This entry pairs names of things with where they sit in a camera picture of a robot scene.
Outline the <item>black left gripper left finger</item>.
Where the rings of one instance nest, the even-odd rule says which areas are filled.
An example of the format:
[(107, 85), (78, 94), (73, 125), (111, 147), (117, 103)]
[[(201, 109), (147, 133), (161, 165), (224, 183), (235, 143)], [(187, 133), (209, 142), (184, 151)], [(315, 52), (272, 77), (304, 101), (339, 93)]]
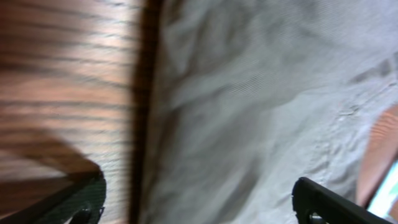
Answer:
[(1, 224), (98, 224), (106, 200), (103, 174), (71, 186), (1, 219)]

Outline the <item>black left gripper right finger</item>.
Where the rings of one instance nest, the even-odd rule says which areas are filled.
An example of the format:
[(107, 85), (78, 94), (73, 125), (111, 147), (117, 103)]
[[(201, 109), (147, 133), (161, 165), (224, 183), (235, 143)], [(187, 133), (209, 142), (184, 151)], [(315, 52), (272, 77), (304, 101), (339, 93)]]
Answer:
[(306, 177), (293, 187), (292, 206), (299, 224), (392, 224)]

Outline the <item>grey shorts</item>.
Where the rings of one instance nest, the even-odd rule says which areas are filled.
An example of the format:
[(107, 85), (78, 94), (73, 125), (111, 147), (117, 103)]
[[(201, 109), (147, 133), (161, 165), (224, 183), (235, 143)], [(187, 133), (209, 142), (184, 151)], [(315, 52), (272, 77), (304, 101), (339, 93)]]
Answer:
[(396, 1), (167, 0), (159, 31), (141, 223), (295, 223), (300, 177), (354, 199)]

